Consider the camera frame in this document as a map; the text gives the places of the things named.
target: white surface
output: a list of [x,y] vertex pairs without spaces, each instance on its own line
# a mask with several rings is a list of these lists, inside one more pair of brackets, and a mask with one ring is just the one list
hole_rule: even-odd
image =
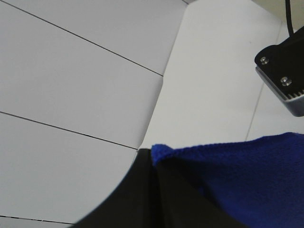
[[[278,44],[288,38],[288,29],[283,24],[278,37]],[[285,132],[304,133],[304,117],[294,117],[281,103],[276,95],[263,86],[248,140],[264,135],[282,134]]]
[[141,148],[244,141],[262,86],[254,57],[279,28],[248,0],[190,4]]
[[182,0],[6,0],[163,74],[183,13]]
[[137,148],[162,76],[0,2],[0,111]]
[[0,114],[0,215],[75,223],[116,188],[136,150]]
[[68,228],[69,224],[0,217],[0,228]]

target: silver screw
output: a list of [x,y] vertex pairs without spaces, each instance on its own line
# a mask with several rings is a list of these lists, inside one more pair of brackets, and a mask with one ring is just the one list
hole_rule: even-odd
[[292,83],[292,80],[288,79],[288,77],[282,77],[281,83],[282,83],[282,86],[289,86]]
[[269,59],[266,58],[266,57],[262,57],[262,58],[260,59],[260,61],[261,61],[262,65],[265,65],[265,64],[269,63]]

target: wire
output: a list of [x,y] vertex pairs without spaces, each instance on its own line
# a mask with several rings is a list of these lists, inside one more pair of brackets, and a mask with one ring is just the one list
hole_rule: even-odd
[[291,21],[291,7],[290,7],[290,0],[285,0],[285,9],[286,9],[286,21],[287,21],[287,28],[289,36],[291,37],[294,34],[293,24]]

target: black object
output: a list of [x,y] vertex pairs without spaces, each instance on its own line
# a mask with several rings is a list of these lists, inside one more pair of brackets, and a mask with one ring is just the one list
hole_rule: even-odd
[[304,27],[260,51],[256,71],[294,116],[304,116]]
[[286,21],[289,36],[291,37],[294,34],[293,24],[291,20],[291,7],[290,0],[285,0],[285,12],[286,12]]
[[152,166],[140,149],[114,192],[71,228],[246,228],[201,196],[175,160]]

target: blue cloth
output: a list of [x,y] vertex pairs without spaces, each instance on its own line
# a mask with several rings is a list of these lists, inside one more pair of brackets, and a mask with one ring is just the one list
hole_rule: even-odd
[[151,148],[153,164],[175,158],[207,199],[250,228],[304,228],[304,134],[249,142]]

